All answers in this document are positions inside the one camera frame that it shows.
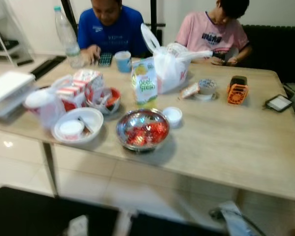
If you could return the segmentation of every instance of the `bottle cap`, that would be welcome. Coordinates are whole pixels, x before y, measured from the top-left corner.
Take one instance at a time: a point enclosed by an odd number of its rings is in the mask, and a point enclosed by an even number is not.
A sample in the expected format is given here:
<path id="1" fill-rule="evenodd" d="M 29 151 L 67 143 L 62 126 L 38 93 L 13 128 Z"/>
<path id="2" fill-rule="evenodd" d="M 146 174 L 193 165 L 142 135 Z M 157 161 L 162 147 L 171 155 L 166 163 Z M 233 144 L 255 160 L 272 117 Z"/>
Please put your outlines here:
<path id="1" fill-rule="evenodd" d="M 61 7 L 60 7 L 60 6 L 55 6 L 55 7 L 54 7 L 54 10 L 55 10 L 55 11 L 61 11 Z"/>

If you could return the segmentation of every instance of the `pink shirt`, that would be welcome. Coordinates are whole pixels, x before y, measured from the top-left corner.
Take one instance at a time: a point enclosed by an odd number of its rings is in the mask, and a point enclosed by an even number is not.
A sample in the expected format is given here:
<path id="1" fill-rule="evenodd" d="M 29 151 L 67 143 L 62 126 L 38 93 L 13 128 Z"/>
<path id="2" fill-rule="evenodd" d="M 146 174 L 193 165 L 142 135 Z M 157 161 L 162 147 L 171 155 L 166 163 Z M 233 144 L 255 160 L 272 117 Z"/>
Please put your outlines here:
<path id="1" fill-rule="evenodd" d="M 215 25 L 206 12 L 190 13 L 185 17 L 176 42 L 190 51 L 212 50 L 225 54 L 231 47 L 242 50 L 249 41 L 238 20 Z"/>

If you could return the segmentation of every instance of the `boy's hand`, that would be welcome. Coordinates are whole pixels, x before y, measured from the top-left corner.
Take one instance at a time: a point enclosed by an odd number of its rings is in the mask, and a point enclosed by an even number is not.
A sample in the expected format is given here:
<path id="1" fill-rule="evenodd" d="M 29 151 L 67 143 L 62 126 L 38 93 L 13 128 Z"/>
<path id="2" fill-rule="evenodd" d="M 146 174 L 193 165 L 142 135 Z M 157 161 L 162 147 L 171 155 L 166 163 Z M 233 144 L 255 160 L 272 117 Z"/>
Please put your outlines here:
<path id="1" fill-rule="evenodd" d="M 232 57 L 228 60 L 227 65 L 228 66 L 236 66 L 238 63 L 238 59 L 236 57 Z"/>
<path id="2" fill-rule="evenodd" d="M 101 49 L 97 45 L 91 45 L 89 48 L 81 50 L 81 52 L 86 55 L 90 64 L 94 64 L 96 60 L 100 59 Z"/>
<path id="3" fill-rule="evenodd" d="M 213 65 L 223 65 L 224 61 L 220 58 L 211 57 L 210 59 L 207 59 L 208 63 L 211 63 Z"/>

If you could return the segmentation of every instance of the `boy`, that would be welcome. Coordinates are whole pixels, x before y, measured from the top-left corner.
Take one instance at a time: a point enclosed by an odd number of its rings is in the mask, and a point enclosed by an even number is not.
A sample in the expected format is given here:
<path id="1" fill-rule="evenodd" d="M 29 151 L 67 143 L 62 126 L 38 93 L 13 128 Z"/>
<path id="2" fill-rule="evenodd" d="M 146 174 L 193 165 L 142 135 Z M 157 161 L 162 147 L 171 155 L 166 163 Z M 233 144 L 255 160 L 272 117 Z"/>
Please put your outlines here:
<path id="1" fill-rule="evenodd" d="M 130 51 L 140 57 L 148 51 L 141 34 L 140 12 L 122 5 L 122 0 L 91 0 L 92 9 L 82 13 L 78 43 L 93 63 L 100 53 Z"/>
<path id="2" fill-rule="evenodd" d="M 236 66 L 252 51 L 247 35 L 237 20 L 245 14 L 248 6 L 249 0 L 217 0 L 216 7 L 209 13 L 190 13 L 181 25 L 176 42 L 193 52 L 214 51 L 214 57 L 196 61 L 214 65 L 224 65 L 225 55 L 235 48 L 239 54 L 230 57 L 227 65 Z"/>

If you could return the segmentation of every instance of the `stainless steel bowl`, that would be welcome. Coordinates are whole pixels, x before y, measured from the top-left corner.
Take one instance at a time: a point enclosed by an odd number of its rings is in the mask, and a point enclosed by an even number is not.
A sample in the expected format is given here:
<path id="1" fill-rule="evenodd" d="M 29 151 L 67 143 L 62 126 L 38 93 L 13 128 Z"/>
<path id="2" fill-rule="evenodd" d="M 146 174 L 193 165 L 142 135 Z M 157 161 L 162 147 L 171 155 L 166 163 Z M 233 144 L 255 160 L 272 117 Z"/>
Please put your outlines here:
<path id="1" fill-rule="evenodd" d="M 155 122 L 164 122 L 166 124 L 166 135 L 163 140 L 157 144 L 149 144 L 144 146 L 134 146 L 127 143 L 129 137 L 126 135 L 126 132 L 129 129 L 133 127 L 142 127 Z M 117 124 L 117 136 L 121 144 L 129 150 L 138 152 L 150 151 L 159 148 L 168 136 L 169 130 L 170 125 L 168 121 L 166 120 L 165 116 L 157 109 L 130 111 L 124 117 L 122 117 Z"/>

